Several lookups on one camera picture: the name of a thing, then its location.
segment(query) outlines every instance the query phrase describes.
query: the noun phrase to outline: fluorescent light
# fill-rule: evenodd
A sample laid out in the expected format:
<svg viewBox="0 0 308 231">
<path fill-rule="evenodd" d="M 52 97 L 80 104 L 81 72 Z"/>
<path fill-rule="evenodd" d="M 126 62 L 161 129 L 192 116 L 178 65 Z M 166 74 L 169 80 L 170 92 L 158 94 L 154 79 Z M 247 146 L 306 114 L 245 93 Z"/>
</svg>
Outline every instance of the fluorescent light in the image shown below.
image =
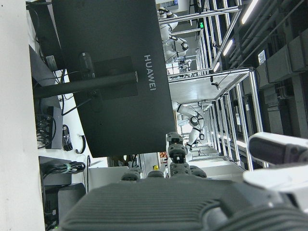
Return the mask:
<svg viewBox="0 0 308 231">
<path fill-rule="evenodd" d="M 230 50 L 232 44 L 233 44 L 233 40 L 231 39 L 231 40 L 228 42 L 228 44 L 227 44 L 225 50 L 223 51 L 223 56 L 226 56 L 226 54 L 229 52 L 229 50 Z"/>
<path fill-rule="evenodd" d="M 236 141 L 236 144 L 243 147 L 243 148 L 247 147 L 247 145 L 244 142 L 241 142 L 241 141 Z"/>
<path fill-rule="evenodd" d="M 252 1 L 251 1 L 250 6 L 248 7 L 246 13 L 245 13 L 244 16 L 242 17 L 242 24 L 244 24 L 244 23 L 247 21 L 249 15 L 251 14 L 252 10 L 254 9 L 254 7 L 256 6 L 256 4 L 257 4 L 258 1 L 259 1 L 259 0 L 252 0 Z"/>
<path fill-rule="evenodd" d="M 214 67 L 214 72 L 217 71 L 217 69 L 219 68 L 219 65 L 220 65 L 220 62 L 217 62 L 216 65 L 215 65 L 215 67 Z"/>
</svg>

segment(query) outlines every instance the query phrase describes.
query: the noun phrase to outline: screen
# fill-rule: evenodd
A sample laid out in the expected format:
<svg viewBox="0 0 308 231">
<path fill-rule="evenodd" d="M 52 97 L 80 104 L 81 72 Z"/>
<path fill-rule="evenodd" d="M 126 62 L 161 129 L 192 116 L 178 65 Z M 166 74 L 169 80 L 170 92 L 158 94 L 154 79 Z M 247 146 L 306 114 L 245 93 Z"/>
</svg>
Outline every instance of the screen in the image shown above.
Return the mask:
<svg viewBox="0 0 308 231">
<path fill-rule="evenodd" d="M 85 53 L 92 77 L 138 74 L 137 83 L 96 89 L 98 97 L 78 108 L 93 157 L 165 151 L 175 123 L 155 1 L 53 0 L 52 7 L 68 73 L 84 71 Z M 80 104 L 89 92 L 74 97 Z"/>
</svg>

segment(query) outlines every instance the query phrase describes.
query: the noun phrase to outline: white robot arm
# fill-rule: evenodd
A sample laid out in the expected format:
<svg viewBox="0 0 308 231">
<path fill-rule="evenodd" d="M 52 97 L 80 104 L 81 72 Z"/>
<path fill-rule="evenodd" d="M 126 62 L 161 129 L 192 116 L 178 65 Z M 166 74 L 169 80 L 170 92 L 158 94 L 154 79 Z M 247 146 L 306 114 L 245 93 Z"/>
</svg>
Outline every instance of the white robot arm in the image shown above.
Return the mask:
<svg viewBox="0 0 308 231">
<path fill-rule="evenodd" d="M 171 11 L 165 9 L 164 7 L 159 8 L 158 12 L 159 12 L 159 19 L 177 17 L 176 14 L 174 14 Z M 186 51 L 189 48 L 187 41 L 185 39 L 171 35 L 172 30 L 177 25 L 178 25 L 178 23 L 175 22 L 175 23 L 170 23 L 170 24 L 162 24 L 162 25 L 159 26 L 163 42 L 165 42 L 169 39 L 172 39 L 176 43 L 176 45 L 180 45 L 182 47 L 181 51 L 167 51 L 166 54 L 165 54 L 166 62 L 171 62 L 172 58 L 175 58 L 176 56 L 177 57 L 185 56 Z"/>
<path fill-rule="evenodd" d="M 181 113 L 189 118 L 189 124 L 192 126 L 192 131 L 189 134 L 189 140 L 186 145 L 191 148 L 198 137 L 201 135 L 204 136 L 201 133 L 204 127 L 204 119 L 192 107 L 184 106 L 183 104 L 175 101 L 172 101 L 172 109 L 173 111 Z"/>
</svg>

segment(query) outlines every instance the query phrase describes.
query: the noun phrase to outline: ceiling light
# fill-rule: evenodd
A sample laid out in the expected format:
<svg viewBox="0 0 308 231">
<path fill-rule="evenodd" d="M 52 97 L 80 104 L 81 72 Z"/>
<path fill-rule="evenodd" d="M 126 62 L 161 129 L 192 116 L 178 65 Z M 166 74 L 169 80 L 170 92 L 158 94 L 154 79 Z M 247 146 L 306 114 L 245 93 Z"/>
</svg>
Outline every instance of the ceiling light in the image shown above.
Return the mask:
<svg viewBox="0 0 308 231">
<path fill-rule="evenodd" d="M 233 44 L 233 40 L 231 39 L 231 40 L 228 42 L 228 44 L 227 44 L 225 50 L 223 51 L 223 56 L 226 56 L 226 54 L 229 52 L 229 50 L 230 50 L 232 44 Z"/>
<path fill-rule="evenodd" d="M 216 65 L 215 65 L 215 67 L 214 67 L 214 72 L 217 71 L 217 69 L 219 68 L 219 65 L 220 65 L 220 62 L 217 62 Z"/>
<path fill-rule="evenodd" d="M 244 24 L 244 23 L 247 21 L 249 15 L 251 14 L 252 10 L 254 9 L 254 7 L 256 6 L 256 4 L 257 4 L 258 1 L 259 1 L 259 0 L 252 0 L 252 1 L 251 1 L 250 6 L 248 7 L 246 13 L 244 14 L 244 16 L 243 16 L 243 18 L 242 18 L 242 24 Z"/>
</svg>

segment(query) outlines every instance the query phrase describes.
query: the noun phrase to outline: metal pole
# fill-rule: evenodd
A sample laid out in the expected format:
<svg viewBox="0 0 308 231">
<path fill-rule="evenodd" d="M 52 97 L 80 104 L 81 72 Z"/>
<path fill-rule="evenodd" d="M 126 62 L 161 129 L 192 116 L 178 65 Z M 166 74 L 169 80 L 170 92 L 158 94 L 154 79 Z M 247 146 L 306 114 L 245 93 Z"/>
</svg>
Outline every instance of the metal pole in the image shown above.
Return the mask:
<svg viewBox="0 0 308 231">
<path fill-rule="evenodd" d="M 223 41 L 222 41 L 221 46 L 220 46 L 220 49 L 219 49 L 219 51 L 218 51 L 218 53 L 217 53 L 217 55 L 215 56 L 215 59 L 214 59 L 214 61 L 213 61 L 213 68 L 214 68 L 214 66 L 216 65 L 216 63 L 217 63 L 217 61 L 218 61 L 218 59 L 219 59 L 219 57 L 220 57 L 222 51 L 225 49 L 225 46 L 226 46 L 226 44 L 227 44 L 227 42 L 228 42 L 228 39 L 229 39 L 229 36 L 230 36 L 230 34 L 231 34 L 231 32 L 232 32 L 232 30 L 233 30 L 233 28 L 234 28 L 235 23 L 237 22 L 238 17 L 240 16 L 240 13 L 241 13 L 241 12 L 236 12 L 236 13 L 234 14 L 233 18 L 232 18 L 232 21 L 231 21 L 231 23 L 230 23 L 230 27 L 227 29 L 226 35 L 225 35 L 225 37 L 223 38 Z"/>
<path fill-rule="evenodd" d="M 186 34 L 186 33 L 198 32 L 200 30 L 202 30 L 202 29 L 201 28 L 197 28 L 197 29 L 191 29 L 191 30 L 183 30 L 183 31 L 178 31 L 178 32 L 171 33 L 171 35 L 181 35 L 181 34 Z"/>
<path fill-rule="evenodd" d="M 251 94 L 252 94 L 252 100 L 254 104 L 254 110 L 255 110 L 255 117 L 256 117 L 256 124 L 257 124 L 257 131 L 263 132 L 263 126 L 262 126 L 262 117 L 259 107 L 259 99 L 258 99 L 258 92 L 257 92 L 257 83 L 256 83 L 256 75 L 253 70 L 249 72 L 249 79 L 250 79 L 250 86 L 251 86 Z M 265 161 L 262 162 L 263 167 L 269 167 L 269 164 Z"/>
<path fill-rule="evenodd" d="M 212 117 L 211 117 L 209 109 L 207 110 L 207 114 L 208 114 L 208 118 L 209 118 L 209 121 L 208 121 L 208 123 L 209 123 L 208 124 L 209 135 L 210 135 L 212 146 L 214 147 L 215 143 L 214 143 L 214 139 L 213 139 L 213 136 L 212 136 L 212 130 L 213 130 L 213 127 L 212 127 Z"/>
<path fill-rule="evenodd" d="M 231 126 L 231 132 L 232 132 L 232 139 L 234 143 L 235 156 L 236 156 L 236 159 L 238 159 L 237 165 L 240 166 L 241 158 L 240 158 L 239 148 L 237 146 L 237 137 L 236 137 L 236 132 L 235 132 L 234 115 L 233 115 L 233 110 L 232 110 L 230 92 L 228 92 L 227 94 L 227 104 L 228 104 L 228 111 L 229 111 L 229 116 L 230 116 L 230 126 Z"/>
<path fill-rule="evenodd" d="M 217 4 L 216 4 L 216 0 L 213 0 L 213 7 L 214 10 L 217 10 Z M 219 21 L 219 16 L 215 15 L 215 21 L 216 21 L 216 29 L 217 29 L 217 33 L 218 33 L 218 45 L 221 45 L 222 42 L 222 38 L 221 38 L 221 30 L 220 30 L 220 21 Z"/>
<path fill-rule="evenodd" d="M 200 52 L 200 58 L 201 58 L 201 68 L 205 69 L 205 58 L 204 58 L 204 52 L 203 52 L 203 46 L 202 41 L 199 39 L 199 52 Z"/>
<path fill-rule="evenodd" d="M 209 17 L 208 18 L 208 23 L 209 23 L 209 26 L 210 26 L 210 33 L 211 33 L 211 39 L 212 39 L 212 44 L 215 43 L 215 34 L 214 34 L 214 29 L 213 29 L 213 21 L 212 21 L 212 17 Z M 216 51 L 216 48 L 213 47 L 213 55 L 214 57 L 216 57 L 216 54 L 217 54 L 217 51 Z"/>
<path fill-rule="evenodd" d="M 223 139 L 223 124 L 222 124 L 222 119 L 221 119 L 221 111 L 219 109 L 219 100 L 216 100 L 217 104 L 217 115 L 218 115 L 218 125 L 219 125 L 219 131 L 220 131 L 220 138 L 221 138 L 221 144 L 222 144 L 222 150 L 223 150 L 223 155 L 227 156 L 227 150 L 225 146 L 225 140 Z"/>
<path fill-rule="evenodd" d="M 210 127 L 209 127 L 208 121 L 209 121 L 209 116 L 208 116 L 208 113 L 206 112 L 206 136 L 207 136 L 207 143 L 211 147 L 212 146 L 212 140 L 211 140 L 210 133 L 209 133 Z"/>
<path fill-rule="evenodd" d="M 230 140 L 229 140 L 229 130 L 228 130 L 228 124 L 227 124 L 227 116 L 226 116 L 226 111 L 225 111 L 225 108 L 224 108 L 224 100 L 223 99 L 224 99 L 224 97 L 222 97 L 220 99 L 222 119 L 223 119 L 223 123 L 224 123 L 226 137 L 227 137 L 228 154 L 229 154 L 230 159 L 233 159 L 232 152 L 231 152 L 231 146 L 230 146 Z"/>
<path fill-rule="evenodd" d="M 120 86 L 138 82 L 137 72 L 126 74 L 97 77 L 87 80 L 72 81 L 63 84 L 49 85 L 33 89 L 34 98 L 48 98 L 56 95 L 64 95 L 81 91 L 91 91 L 100 88 Z"/>
<path fill-rule="evenodd" d="M 189 21 L 189 20 L 194 20 L 198 18 L 210 17 L 210 16 L 221 15 L 221 14 L 226 14 L 226 13 L 235 13 L 238 11 L 241 11 L 241 9 L 238 6 L 233 6 L 233 7 L 228 7 L 224 9 L 219 9 L 217 11 L 192 13 L 192 14 L 178 16 L 174 18 L 162 19 L 162 20 L 159 20 L 159 24 L 162 25 L 162 24 L 168 24 L 168 23 L 183 22 L 183 21 Z"/>
<path fill-rule="evenodd" d="M 207 61 L 207 52 L 206 52 L 206 47 L 205 47 L 205 39 L 204 39 L 204 33 L 203 33 L 203 30 L 200 32 L 202 33 L 201 35 L 201 42 L 202 42 L 202 46 L 203 46 L 203 53 L 205 55 L 205 68 L 208 69 L 208 61 Z"/>
<path fill-rule="evenodd" d="M 227 8 L 228 7 L 228 1 L 227 0 L 223 0 L 223 8 Z M 225 14 L 225 17 L 226 17 L 226 26 L 227 26 L 227 29 L 229 28 L 230 26 L 230 15 L 227 13 Z"/>
<path fill-rule="evenodd" d="M 219 153 L 221 153 L 221 148 L 220 148 L 219 138 L 218 138 L 217 117 L 216 117 L 216 110 L 215 110 L 215 105 L 214 104 L 212 106 L 212 112 L 213 112 L 214 128 L 215 128 L 214 134 L 215 134 L 215 137 L 216 137 L 216 140 L 217 140 L 217 148 L 218 148 L 217 151 Z"/>
<path fill-rule="evenodd" d="M 202 69 L 202 70 L 186 71 L 186 72 L 181 72 L 180 74 L 168 75 L 168 77 L 175 77 L 175 76 L 178 76 L 178 75 L 189 75 L 189 74 L 197 73 L 197 72 L 200 72 L 200 71 L 209 71 L 209 70 L 211 70 L 211 68 Z"/>
<path fill-rule="evenodd" d="M 213 108 L 212 108 L 212 107 L 209 107 L 208 110 L 209 110 L 209 114 L 210 114 L 210 117 L 211 117 L 211 126 L 212 126 L 211 136 L 213 136 L 215 149 L 218 150 L 218 147 L 217 147 L 217 140 L 216 140 L 216 136 L 215 136 L 214 118 L 213 118 L 213 113 L 212 113 Z"/>
<path fill-rule="evenodd" d="M 212 52 L 211 52 L 211 45 L 210 45 L 210 38 L 209 38 L 209 35 L 208 35 L 208 30 L 207 30 L 207 20 L 206 18 L 204 17 L 203 18 L 203 21 L 204 21 L 204 25 L 205 25 L 205 37 L 206 37 L 206 44 L 207 44 L 207 49 L 208 49 L 208 57 L 209 57 L 209 67 L 212 68 Z"/>
<path fill-rule="evenodd" d="M 189 73 L 196 73 L 199 72 L 199 70 L 194 70 L 194 71 L 188 71 L 188 72 L 182 72 L 181 75 L 185 75 L 185 74 L 189 74 Z M 244 68 L 244 69 L 234 69 L 232 71 L 221 71 L 221 72 L 214 72 L 208 75 L 204 75 L 204 76 L 196 76 L 196 77 L 190 77 L 190 78 L 185 78 L 185 79 L 178 79 L 178 80 L 173 80 L 170 81 L 170 83 L 173 82 L 182 82 L 182 81 L 190 81 L 191 79 L 208 79 L 208 78 L 216 78 L 216 77 L 220 77 L 222 75 L 227 75 L 227 74 L 244 74 L 243 77 L 241 77 L 240 79 L 238 79 L 238 82 L 243 81 L 249 74 L 249 69 L 248 68 Z M 178 76 L 179 74 L 175 74 L 175 75 L 168 75 L 168 77 L 173 77 L 173 76 Z M 228 92 L 230 89 L 234 88 L 236 84 L 231 85 L 229 88 L 227 88 L 227 90 L 225 92 Z"/>
<path fill-rule="evenodd" d="M 244 106 L 243 106 L 243 101 L 242 101 L 242 90 L 241 90 L 241 85 L 238 83 L 236 84 L 236 94 L 237 94 L 237 101 L 239 105 L 239 111 L 240 111 L 240 119 L 241 119 L 241 125 L 242 125 L 242 131 L 243 131 L 243 136 L 244 136 L 244 142 L 246 144 L 246 157 L 247 157 L 247 164 L 248 164 L 248 170 L 253 171 L 254 167 L 252 165 L 252 158 L 251 154 L 248 149 L 248 132 L 247 132 L 247 124 L 245 120 L 245 111 L 244 111 Z"/>
</svg>

